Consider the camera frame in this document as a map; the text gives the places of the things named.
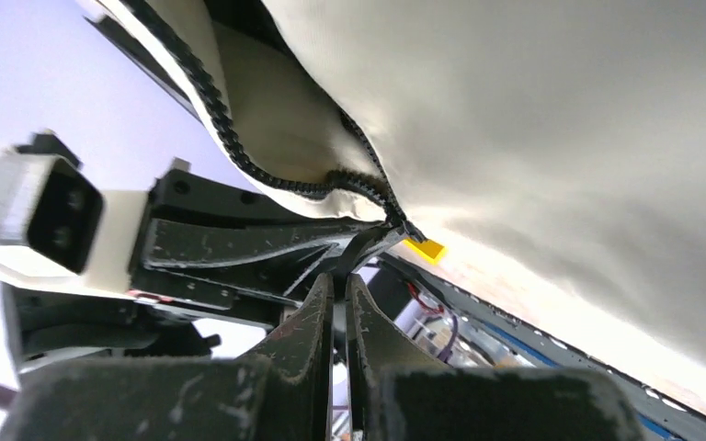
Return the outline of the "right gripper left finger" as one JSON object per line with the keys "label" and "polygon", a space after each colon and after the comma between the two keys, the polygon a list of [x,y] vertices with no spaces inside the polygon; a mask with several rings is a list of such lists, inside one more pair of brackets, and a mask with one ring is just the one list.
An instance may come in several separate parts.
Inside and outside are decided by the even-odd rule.
{"label": "right gripper left finger", "polygon": [[235,359],[82,358],[30,377],[1,440],[326,440],[334,280]]}

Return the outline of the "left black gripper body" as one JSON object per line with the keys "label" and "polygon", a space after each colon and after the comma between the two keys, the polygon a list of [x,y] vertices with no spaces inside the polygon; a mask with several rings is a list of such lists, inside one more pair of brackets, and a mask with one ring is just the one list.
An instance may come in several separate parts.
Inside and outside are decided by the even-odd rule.
{"label": "left black gripper body", "polygon": [[202,356],[201,319],[269,331],[302,279],[301,219],[171,168],[97,189],[53,134],[0,159],[0,277],[17,368],[98,356]]}

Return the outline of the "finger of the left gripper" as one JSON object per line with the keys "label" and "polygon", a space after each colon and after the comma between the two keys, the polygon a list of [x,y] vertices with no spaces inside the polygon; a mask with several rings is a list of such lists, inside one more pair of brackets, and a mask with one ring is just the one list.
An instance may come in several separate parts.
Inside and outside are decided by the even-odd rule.
{"label": "finger of the left gripper", "polygon": [[301,287],[337,266],[353,271],[405,237],[352,220],[236,226],[152,220],[140,252],[140,284]]}

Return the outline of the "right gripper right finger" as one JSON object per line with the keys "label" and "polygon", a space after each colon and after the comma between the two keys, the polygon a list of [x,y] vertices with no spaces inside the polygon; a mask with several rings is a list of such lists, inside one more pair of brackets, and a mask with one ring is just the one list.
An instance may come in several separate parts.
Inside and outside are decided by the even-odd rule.
{"label": "right gripper right finger", "polygon": [[579,368],[450,367],[417,346],[356,274],[345,288],[355,440],[640,440],[621,390]]}

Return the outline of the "cream zip-up jacket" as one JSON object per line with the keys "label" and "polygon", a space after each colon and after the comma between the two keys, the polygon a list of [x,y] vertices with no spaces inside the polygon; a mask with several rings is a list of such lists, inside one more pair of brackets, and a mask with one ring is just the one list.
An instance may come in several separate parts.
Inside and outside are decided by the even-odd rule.
{"label": "cream zip-up jacket", "polygon": [[106,1],[305,216],[507,255],[706,369],[706,1]]}

